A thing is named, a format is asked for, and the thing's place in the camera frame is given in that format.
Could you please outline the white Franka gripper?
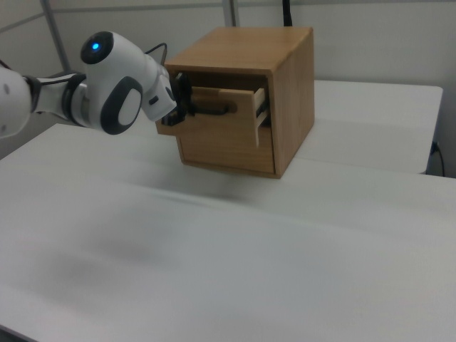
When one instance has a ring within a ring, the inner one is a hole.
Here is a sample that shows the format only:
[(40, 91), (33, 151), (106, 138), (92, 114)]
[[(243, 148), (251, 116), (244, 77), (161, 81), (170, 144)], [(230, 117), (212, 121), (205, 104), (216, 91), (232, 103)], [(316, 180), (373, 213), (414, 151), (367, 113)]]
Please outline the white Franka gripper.
[(195, 104), (192, 101), (192, 86), (186, 73), (178, 73), (174, 89), (168, 72), (163, 66), (145, 78), (142, 92), (142, 110), (151, 121), (161, 119), (161, 124), (172, 127), (180, 124), (187, 114), (195, 115)]

